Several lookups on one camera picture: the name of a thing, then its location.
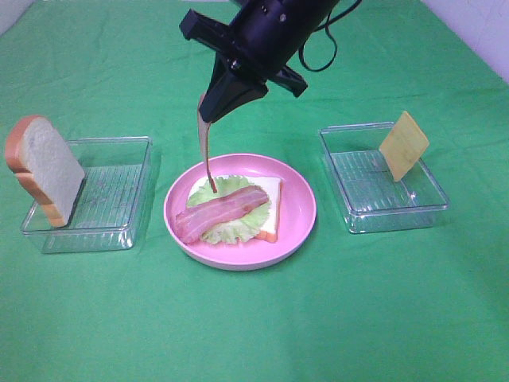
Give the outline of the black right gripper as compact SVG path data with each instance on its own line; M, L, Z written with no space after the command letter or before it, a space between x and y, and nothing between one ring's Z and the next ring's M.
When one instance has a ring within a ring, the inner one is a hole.
M185 39L194 39L216 55L208 90L199 106L206 123L215 123L237 107L261 99L271 80L298 97L303 78L287 61L308 36L303 1L237 1L239 12L225 25L189 10L180 23Z

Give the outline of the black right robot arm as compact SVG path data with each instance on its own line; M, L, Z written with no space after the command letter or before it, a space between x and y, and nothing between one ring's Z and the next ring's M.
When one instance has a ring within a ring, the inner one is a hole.
M228 25L190 10L180 23L185 39L216 53L200 105L202 119L214 123L264 97L267 81L300 96L307 83L287 63L335 5L334 1L244 1Z

